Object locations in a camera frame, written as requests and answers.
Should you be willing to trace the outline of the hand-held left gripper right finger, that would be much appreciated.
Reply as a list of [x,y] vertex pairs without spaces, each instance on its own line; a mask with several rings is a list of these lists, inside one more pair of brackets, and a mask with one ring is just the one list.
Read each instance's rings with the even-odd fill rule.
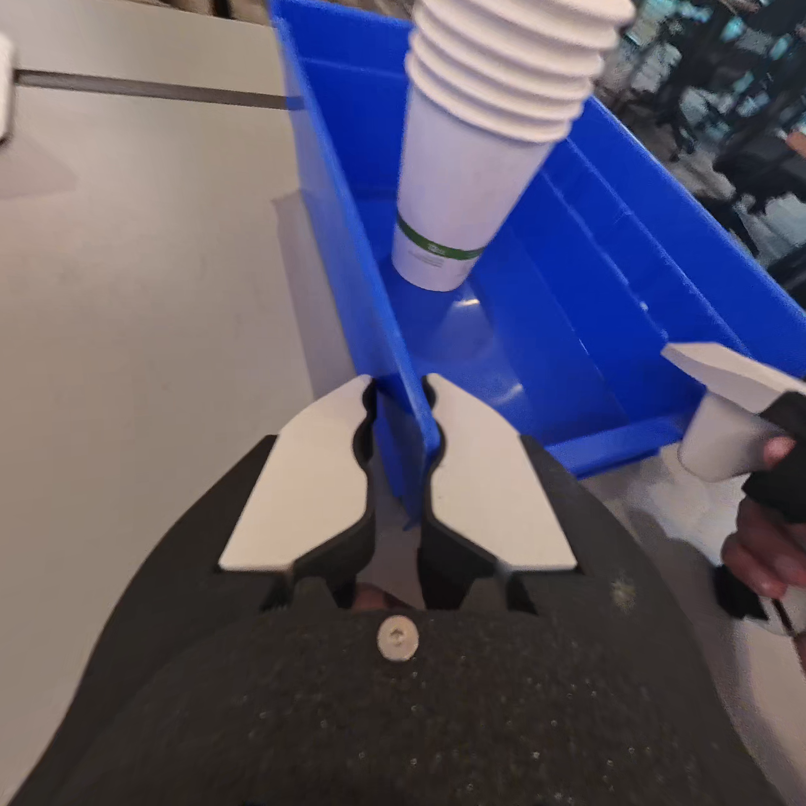
[[578,569],[520,432],[436,372],[422,380],[438,427],[424,477],[418,577],[429,610],[458,610],[473,586],[508,604],[523,575]]

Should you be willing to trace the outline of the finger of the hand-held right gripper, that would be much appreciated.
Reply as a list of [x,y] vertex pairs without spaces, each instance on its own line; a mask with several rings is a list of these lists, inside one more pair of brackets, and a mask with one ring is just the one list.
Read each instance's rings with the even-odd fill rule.
[[805,401],[802,380],[719,343],[669,343],[661,354],[704,388],[678,450],[693,476],[705,482],[746,476],[761,468],[771,439],[788,438],[762,412],[787,392]]

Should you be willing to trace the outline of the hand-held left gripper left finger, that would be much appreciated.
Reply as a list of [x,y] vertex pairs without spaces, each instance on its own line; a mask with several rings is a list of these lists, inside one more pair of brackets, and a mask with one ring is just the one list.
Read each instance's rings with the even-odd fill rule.
[[377,387],[360,375],[301,410],[277,434],[217,560],[232,573],[268,573],[291,595],[322,579],[342,608],[376,549],[372,475]]

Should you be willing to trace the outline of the blue plastic bin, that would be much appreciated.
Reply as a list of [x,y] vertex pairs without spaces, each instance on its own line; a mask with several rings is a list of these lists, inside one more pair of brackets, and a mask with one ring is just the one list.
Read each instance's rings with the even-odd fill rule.
[[668,342],[722,343],[804,377],[801,307],[597,99],[467,283],[407,283],[390,254],[410,24],[324,2],[272,2],[271,15],[301,196],[412,518],[440,442],[421,385],[432,372],[579,479],[681,438],[703,392],[661,357]]

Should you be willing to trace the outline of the set of white paper cups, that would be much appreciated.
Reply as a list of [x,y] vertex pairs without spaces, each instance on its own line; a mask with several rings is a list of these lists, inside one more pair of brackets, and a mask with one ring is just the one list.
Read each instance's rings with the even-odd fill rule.
[[630,1],[424,1],[413,8],[392,263],[458,288],[569,134]]

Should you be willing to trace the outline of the person's left hand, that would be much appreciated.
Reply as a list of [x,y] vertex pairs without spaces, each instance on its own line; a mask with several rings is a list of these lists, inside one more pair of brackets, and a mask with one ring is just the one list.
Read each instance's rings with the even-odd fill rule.
[[375,585],[357,582],[351,604],[353,612],[407,610],[408,604]]

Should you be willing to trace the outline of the person's right hand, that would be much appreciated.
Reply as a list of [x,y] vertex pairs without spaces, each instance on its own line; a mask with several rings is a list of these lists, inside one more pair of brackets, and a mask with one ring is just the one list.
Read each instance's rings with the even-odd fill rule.
[[733,532],[721,548],[722,563],[761,597],[780,599],[805,586],[805,525],[743,497]]

